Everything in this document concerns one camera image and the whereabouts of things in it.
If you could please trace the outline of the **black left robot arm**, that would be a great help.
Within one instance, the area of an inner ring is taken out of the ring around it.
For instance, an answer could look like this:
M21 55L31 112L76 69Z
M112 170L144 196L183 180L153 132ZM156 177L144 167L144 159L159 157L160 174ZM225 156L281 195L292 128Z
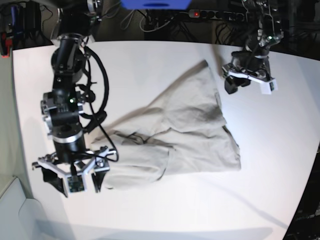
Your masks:
M246 10L247 37L240 51L231 53L231 61L222 66L224 89L234 94L239 87L258 83L264 95L278 89L271 75L269 52L284 37L276 0L243 0Z

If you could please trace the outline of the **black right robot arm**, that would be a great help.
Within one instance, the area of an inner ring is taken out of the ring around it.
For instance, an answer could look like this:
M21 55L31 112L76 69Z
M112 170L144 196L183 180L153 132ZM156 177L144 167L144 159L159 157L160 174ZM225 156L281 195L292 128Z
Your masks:
M103 2L51 0L49 5L58 10L58 21L50 37L57 49L51 57L52 91L43 95L40 107L55 152L38 158L32 166L40 168L43 180L64 196L85 191L87 174L91 174L95 191L99 192L110 169L109 162L119 158L114 145L90 150L85 143L85 134L101 127L107 117L108 75L98 55L87 46L102 19ZM98 111L85 114L84 104L95 100L90 58L96 60L101 70L104 97Z

